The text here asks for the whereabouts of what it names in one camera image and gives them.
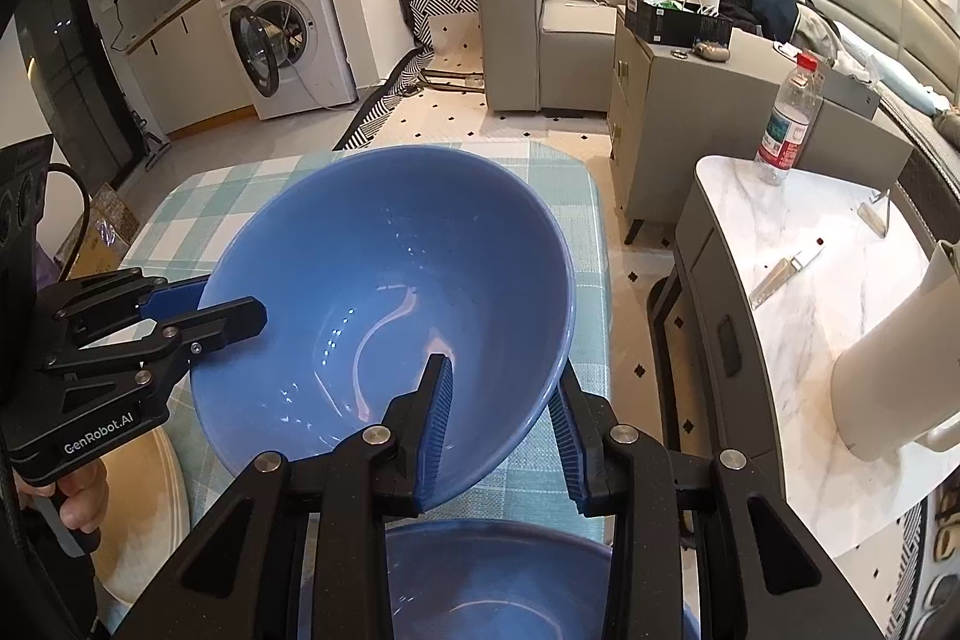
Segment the person's left hand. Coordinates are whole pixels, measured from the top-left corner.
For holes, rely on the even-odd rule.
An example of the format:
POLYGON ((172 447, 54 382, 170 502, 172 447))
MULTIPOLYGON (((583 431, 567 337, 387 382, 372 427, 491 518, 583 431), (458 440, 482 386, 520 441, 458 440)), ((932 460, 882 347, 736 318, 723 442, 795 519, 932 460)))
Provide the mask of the person's left hand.
POLYGON ((55 484, 31 486, 20 476, 14 476, 14 486, 23 497, 51 498, 57 491, 64 494, 65 500, 59 510, 60 521, 71 531, 94 533, 106 516, 109 484, 106 466, 100 459, 85 464, 55 484))

